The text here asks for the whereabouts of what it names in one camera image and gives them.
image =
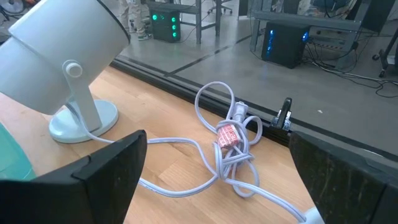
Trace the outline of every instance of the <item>lamp base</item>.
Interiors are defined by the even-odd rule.
[[[100,136],[111,129],[119,118],[118,109],[108,101],[95,100],[95,107],[101,119],[102,126],[92,132],[95,136]],[[72,113],[62,110],[57,113],[49,124],[51,137],[62,143],[78,143],[88,141],[90,138],[81,130],[79,124],[73,119]]]

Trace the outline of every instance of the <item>black clamp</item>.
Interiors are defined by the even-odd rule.
[[[292,112],[290,111],[290,107],[292,106],[292,99],[286,98],[282,109],[279,110],[279,113],[276,117],[274,117],[271,121],[271,127],[275,129],[279,129],[283,132],[289,132],[290,124],[289,121],[290,115]]]

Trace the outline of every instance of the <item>gray floor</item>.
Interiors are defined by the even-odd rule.
[[[168,44],[157,40],[138,42],[133,37],[131,46],[122,55],[165,72],[172,72],[207,55],[203,61],[173,74],[170,78],[201,85],[223,81],[232,87],[237,97],[274,111],[280,109],[286,97],[292,97],[294,118],[398,154],[394,131],[398,125],[398,119],[394,119],[398,99],[382,98],[371,88],[356,85],[315,66],[301,65],[291,70],[259,60],[249,51],[250,39],[238,42],[250,35],[251,21],[245,17],[237,20],[235,13],[238,10],[234,2],[237,1],[230,2],[230,6],[234,8],[234,15],[222,16],[220,38],[215,37],[214,29],[203,31],[201,45],[195,43],[195,31],[182,44]],[[205,19],[207,22],[214,20],[214,14]],[[390,34],[397,25],[396,22],[389,23],[382,33]],[[182,26],[182,39],[186,38],[191,30],[190,26]],[[377,78],[381,65],[372,61],[371,56],[380,48],[386,48],[389,41],[390,38],[386,37],[371,39],[353,72]],[[358,54],[366,42],[367,39],[361,41]],[[261,45],[260,38],[257,46],[260,50],[256,52],[257,55],[261,51]],[[327,51],[323,54],[324,57],[333,57],[333,54],[328,54]],[[392,73],[394,70],[390,69],[389,78],[396,79]],[[398,88],[387,85],[381,93],[398,95]],[[298,126],[292,128],[311,132]]]

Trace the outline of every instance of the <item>wooden tabletop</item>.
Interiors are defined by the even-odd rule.
[[[196,140],[214,167],[211,143],[215,135],[199,122],[193,104],[107,68],[90,86],[95,98],[112,101],[119,121],[103,138],[117,140],[137,129],[148,138],[184,137]],[[0,122],[21,145],[35,173],[42,175],[69,164],[105,146],[88,141],[79,144],[55,142],[49,134],[51,116],[40,114],[0,94]],[[202,110],[210,124],[222,120]],[[262,138],[251,148],[261,187],[306,211],[313,202],[295,169],[289,150]],[[147,150],[142,177],[163,188],[186,190],[212,177],[196,148],[187,144],[156,144]],[[238,180],[253,182],[248,167],[238,171]],[[168,198],[138,186],[125,223],[296,223],[284,209],[255,195],[241,198],[221,180],[202,193],[187,198]]]

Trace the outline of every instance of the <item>red label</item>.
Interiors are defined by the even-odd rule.
[[[238,131],[233,124],[223,126],[217,131],[218,145],[221,148],[235,146],[241,141]]]

